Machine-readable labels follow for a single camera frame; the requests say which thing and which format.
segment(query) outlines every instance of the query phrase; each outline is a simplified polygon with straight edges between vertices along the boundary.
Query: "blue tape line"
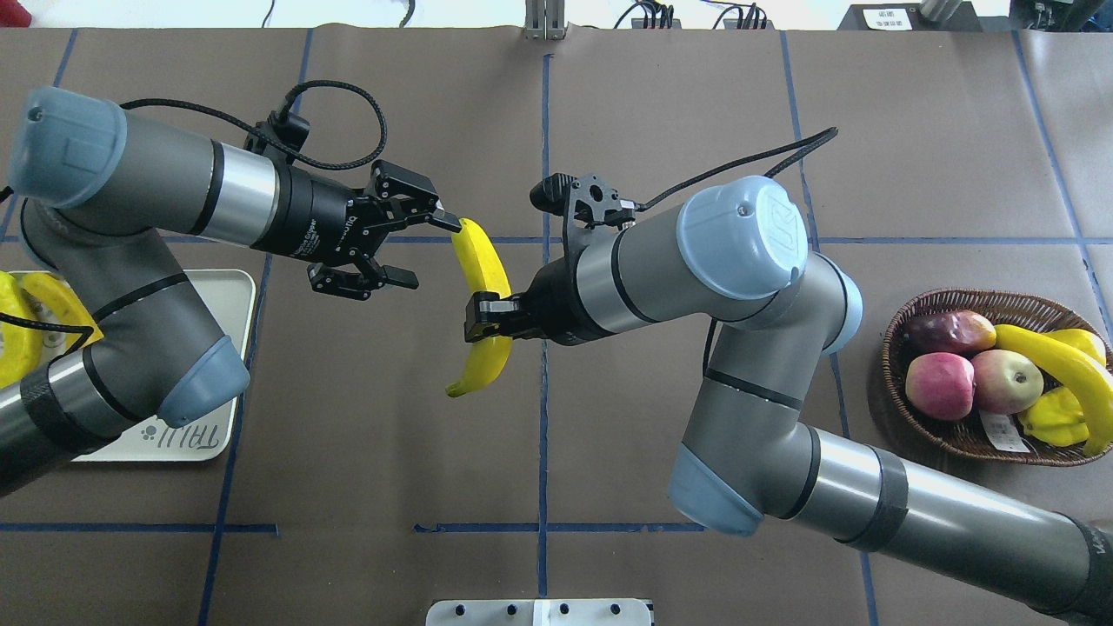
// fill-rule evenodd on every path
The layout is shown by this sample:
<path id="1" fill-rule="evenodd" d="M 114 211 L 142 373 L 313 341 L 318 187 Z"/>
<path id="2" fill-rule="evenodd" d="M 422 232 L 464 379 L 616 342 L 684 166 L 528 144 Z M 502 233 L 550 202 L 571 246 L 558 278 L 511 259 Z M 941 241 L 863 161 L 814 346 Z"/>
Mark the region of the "blue tape line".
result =
<path id="1" fill-rule="evenodd" d="M 213 532 L 214 524 L 0 522 L 0 532 Z M 275 524 L 236 524 L 225 532 L 278 536 Z"/>
<path id="2" fill-rule="evenodd" d="M 244 364 L 248 372 L 255 362 L 255 350 L 258 346 L 259 316 L 263 305 L 266 302 L 267 285 L 270 281 L 270 261 L 273 256 L 267 253 L 263 262 L 263 277 L 259 281 L 259 292 L 255 300 L 255 312 L 252 316 L 252 327 L 248 333 L 247 358 Z M 198 626 L 208 624 L 209 606 L 213 601 L 213 588 L 216 584 L 216 569 L 220 563 L 220 545 L 224 541 L 225 520 L 228 517 L 228 500 L 232 495 L 232 478 L 236 469 L 236 459 L 239 450 L 239 437 L 244 429 L 244 407 L 247 403 L 247 394 L 242 393 L 236 402 L 236 417 L 232 424 L 232 441 L 228 444 L 228 459 L 224 468 L 224 483 L 220 487 L 220 503 L 217 507 L 216 525 L 213 529 L 213 545 L 209 549 L 209 565 L 205 573 L 205 588 L 201 591 L 201 606 L 197 615 Z"/>
<path id="3" fill-rule="evenodd" d="M 792 136 L 799 141 L 804 138 L 800 131 L 800 110 L 796 104 L 796 85 L 792 80 L 792 60 L 788 52 L 788 33 L 780 31 L 780 56 L 785 62 L 785 86 L 788 88 L 788 109 L 792 114 Z M 819 229 L 816 226 L 816 211 L 811 204 L 811 188 L 804 175 L 804 159 L 800 159 L 800 187 L 804 189 L 804 204 L 808 207 L 808 242 L 812 250 L 819 252 Z"/>
<path id="4" fill-rule="evenodd" d="M 825 244 L 1074 245 L 1071 237 L 819 237 Z"/>
<path id="5" fill-rule="evenodd" d="M 8 235 L 8 226 L 11 225 L 11 216 L 16 214 L 16 205 L 19 203 L 19 194 L 12 193 L 8 198 L 8 208 L 3 213 L 3 224 L 0 224 L 0 235 L 4 242 L 18 242 L 19 237 Z"/>
<path id="6" fill-rule="evenodd" d="M 62 51 L 62 60 L 58 62 L 58 71 L 55 72 L 55 81 L 51 84 L 55 87 L 59 87 L 62 84 L 62 76 L 66 75 L 66 66 L 69 65 L 70 55 L 73 53 L 73 45 L 77 43 L 77 29 L 70 29 L 69 41 L 66 42 L 66 50 Z M 8 208 L 3 214 L 3 224 L 0 224 L 0 236 L 3 237 L 4 243 L 18 242 L 19 237 L 8 237 L 8 227 L 11 225 L 11 217 L 16 213 L 16 204 L 19 200 L 17 194 L 12 194 L 8 199 Z"/>
<path id="7" fill-rule="evenodd" d="M 62 52 L 62 61 L 58 63 L 58 72 L 55 74 L 55 81 L 51 84 L 55 87 L 61 87 L 62 75 L 66 74 L 66 66 L 69 65 L 70 55 L 73 53 L 73 45 L 77 43 L 77 29 L 70 29 L 70 39 L 66 42 L 66 51 Z"/>
<path id="8" fill-rule="evenodd" d="M 549 79 L 552 55 L 541 58 L 541 177 L 549 176 Z M 541 261 L 549 264 L 551 226 L 541 217 Z M 538 461 L 538 597 L 549 596 L 549 340 L 541 341 L 541 401 Z"/>
<path id="9" fill-rule="evenodd" d="M 800 115 L 796 102 L 796 87 L 792 81 L 792 61 L 788 49 L 788 33 L 784 30 L 780 31 L 780 52 L 785 59 L 785 84 L 788 87 L 788 104 L 792 111 L 792 133 L 796 135 L 796 139 L 800 140 L 802 134 L 800 133 Z M 799 165 L 804 202 L 808 206 L 809 239 L 814 250 L 819 252 L 820 242 L 826 239 L 819 237 L 819 226 L 816 224 L 816 212 L 811 202 L 811 188 L 808 186 L 808 177 L 804 173 L 804 159 L 800 160 Z M 839 370 L 838 354 L 831 354 L 829 359 L 831 374 L 835 376 L 835 392 L 838 395 L 838 417 L 843 427 L 843 437 L 850 439 L 850 421 L 846 411 L 846 394 L 843 391 L 843 375 Z M 874 601 L 874 578 L 869 573 L 869 563 L 867 560 L 861 561 L 861 584 L 866 589 L 866 609 L 869 613 L 869 624 L 870 626 L 878 626 L 876 603 Z"/>
<path id="10" fill-rule="evenodd" d="M 437 532 L 539 532 L 540 524 L 437 524 L 426 528 L 414 525 L 414 532 L 433 535 Z M 706 530 L 698 524 L 682 522 L 647 522 L 647 524 L 608 524 L 608 522 L 555 522 L 548 525 L 549 532 L 702 532 Z"/>
<path id="11" fill-rule="evenodd" d="M 433 528 L 426 528 L 420 524 L 414 525 L 414 532 L 418 535 L 432 535 L 436 532 L 536 532 L 536 524 L 437 524 Z"/>
<path id="12" fill-rule="evenodd" d="M 550 532 L 703 532 L 699 524 L 550 524 Z"/>
<path id="13" fill-rule="evenodd" d="M 831 363 L 831 374 L 835 376 L 835 393 L 838 395 L 838 419 L 843 424 L 843 437 L 850 438 L 850 420 L 847 418 L 846 394 L 843 392 L 843 374 L 838 366 L 838 354 L 828 356 Z"/>
<path id="14" fill-rule="evenodd" d="M 869 568 L 869 555 L 858 552 L 861 563 L 861 581 L 866 588 L 866 613 L 869 615 L 869 626 L 880 626 L 877 618 L 877 597 L 874 594 L 874 573 Z"/>
<path id="15" fill-rule="evenodd" d="M 302 49 L 302 69 L 297 72 L 297 81 L 305 82 L 305 76 L 309 71 L 309 49 L 313 48 L 313 29 L 305 29 L 305 48 Z M 298 109 L 302 108 L 302 96 L 298 96 L 294 100 L 293 106 L 289 107 L 290 113 L 297 114 Z"/>
<path id="16" fill-rule="evenodd" d="M 491 243 L 493 244 L 543 244 L 546 237 L 491 237 Z M 411 235 L 391 235 L 386 237 L 383 242 L 386 244 L 451 244 L 451 236 L 411 236 Z M 549 239 L 549 243 L 561 243 L 560 237 L 554 237 Z"/>
<path id="17" fill-rule="evenodd" d="M 1032 86 L 1032 76 L 1028 74 L 1028 63 L 1024 57 L 1024 47 L 1021 45 L 1021 35 L 1013 31 L 1013 47 L 1016 49 L 1016 59 L 1021 63 L 1021 77 L 1024 79 L 1024 89 L 1028 94 L 1028 101 L 1032 104 L 1032 111 L 1036 117 L 1036 126 L 1040 128 L 1040 137 L 1043 139 L 1044 148 L 1047 150 L 1047 158 L 1051 160 L 1051 169 L 1055 174 L 1055 184 L 1058 193 L 1063 197 L 1063 205 L 1066 206 L 1066 216 L 1071 221 L 1071 229 L 1074 231 L 1074 239 L 1078 245 L 1078 253 L 1082 254 L 1082 262 L 1086 265 L 1086 276 L 1090 278 L 1090 288 L 1097 299 L 1097 310 L 1101 312 L 1102 322 L 1105 324 L 1105 336 L 1113 335 L 1113 322 L 1110 320 L 1109 307 L 1105 304 L 1105 296 L 1094 273 L 1094 264 L 1090 260 L 1090 251 L 1082 237 L 1082 227 L 1078 225 L 1078 216 L 1074 209 L 1074 202 L 1066 189 L 1066 180 L 1063 178 L 1063 170 L 1055 156 L 1055 147 L 1052 146 L 1051 136 L 1047 134 L 1047 126 L 1044 124 L 1043 109 L 1040 108 L 1040 100 L 1036 99 L 1035 88 Z"/>

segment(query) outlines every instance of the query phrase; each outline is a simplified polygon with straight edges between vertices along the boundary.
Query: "red apple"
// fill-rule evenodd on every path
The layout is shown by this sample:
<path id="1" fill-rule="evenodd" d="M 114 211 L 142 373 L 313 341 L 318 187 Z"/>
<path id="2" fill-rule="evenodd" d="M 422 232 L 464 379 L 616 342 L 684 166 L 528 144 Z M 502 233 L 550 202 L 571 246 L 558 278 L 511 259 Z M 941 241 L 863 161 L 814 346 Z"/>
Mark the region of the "red apple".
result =
<path id="1" fill-rule="evenodd" d="M 987 350 L 974 356 L 974 403 L 978 410 L 1008 415 L 1035 404 L 1043 374 L 1027 356 Z"/>
<path id="2" fill-rule="evenodd" d="M 949 352 L 917 356 L 908 366 L 905 395 L 929 418 L 961 420 L 974 408 L 974 365 Z"/>

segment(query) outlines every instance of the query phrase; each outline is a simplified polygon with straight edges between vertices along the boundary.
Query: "light blue joint cap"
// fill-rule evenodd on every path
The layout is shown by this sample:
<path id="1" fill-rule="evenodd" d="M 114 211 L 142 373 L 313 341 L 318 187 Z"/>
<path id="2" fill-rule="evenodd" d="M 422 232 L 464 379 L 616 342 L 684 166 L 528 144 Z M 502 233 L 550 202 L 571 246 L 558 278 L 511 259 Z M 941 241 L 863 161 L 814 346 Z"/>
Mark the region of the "light blue joint cap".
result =
<path id="1" fill-rule="evenodd" d="M 749 537 L 765 518 L 683 443 L 672 466 L 669 499 L 688 519 L 728 535 Z"/>
<path id="2" fill-rule="evenodd" d="M 861 315 L 865 304 L 861 300 L 861 291 L 858 288 L 858 284 L 854 282 L 854 278 L 846 275 L 838 265 L 830 258 L 824 255 L 825 260 L 831 264 L 838 272 L 838 277 L 843 281 L 843 290 L 846 292 L 846 315 L 843 319 L 843 327 L 839 329 L 838 335 L 835 336 L 835 341 L 824 349 L 824 354 L 831 354 L 843 350 L 843 348 L 850 342 L 855 333 L 858 332 L 858 326 L 861 325 Z"/>
<path id="3" fill-rule="evenodd" d="M 808 261 L 800 211 L 765 176 L 692 196 L 677 218 L 677 243 L 692 274 L 732 300 L 777 293 L 804 274 Z"/>
<path id="4" fill-rule="evenodd" d="M 111 100 L 41 87 L 23 107 L 12 144 L 8 184 L 47 206 L 88 200 L 116 172 L 127 141 L 124 109 Z"/>
<path id="5" fill-rule="evenodd" d="M 158 408 L 158 418 L 181 428 L 243 393 L 249 381 L 232 338 L 224 335 L 174 385 Z"/>

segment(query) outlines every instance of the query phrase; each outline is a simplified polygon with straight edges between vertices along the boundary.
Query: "white tray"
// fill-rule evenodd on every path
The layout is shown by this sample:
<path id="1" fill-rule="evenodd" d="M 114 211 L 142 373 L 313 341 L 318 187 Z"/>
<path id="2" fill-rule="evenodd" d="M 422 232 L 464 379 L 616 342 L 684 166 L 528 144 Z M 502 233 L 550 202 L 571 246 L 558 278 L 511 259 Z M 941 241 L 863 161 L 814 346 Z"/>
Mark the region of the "white tray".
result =
<path id="1" fill-rule="evenodd" d="M 28 274 L 29 272 L 12 272 Z M 187 270 L 186 275 L 197 288 L 224 332 L 239 349 L 240 359 L 247 352 L 247 333 L 255 310 L 255 281 L 242 270 Z M 33 302 L 40 320 L 57 323 L 49 310 Z M 43 333 L 42 361 L 49 362 L 66 350 L 61 333 Z M 169 428 L 157 418 L 131 427 L 119 439 L 91 454 L 75 461 L 205 461 L 219 454 L 228 444 L 232 421 L 236 414 L 232 400 L 219 409 L 184 428 Z"/>

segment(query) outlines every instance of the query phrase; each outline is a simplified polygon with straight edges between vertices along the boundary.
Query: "price tag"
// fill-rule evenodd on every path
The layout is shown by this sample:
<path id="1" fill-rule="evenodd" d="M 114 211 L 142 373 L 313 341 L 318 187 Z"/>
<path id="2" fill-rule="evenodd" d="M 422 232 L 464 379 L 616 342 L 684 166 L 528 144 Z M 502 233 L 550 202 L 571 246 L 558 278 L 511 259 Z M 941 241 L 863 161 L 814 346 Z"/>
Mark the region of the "price tag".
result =
<path id="1" fill-rule="evenodd" d="M 863 9 L 861 17 L 873 30 L 912 30 L 912 20 L 904 9 Z"/>
<path id="2" fill-rule="evenodd" d="M 982 411 L 982 428 L 989 443 L 1002 452 L 1028 452 L 1028 447 L 1013 423 L 1013 418 Z"/>

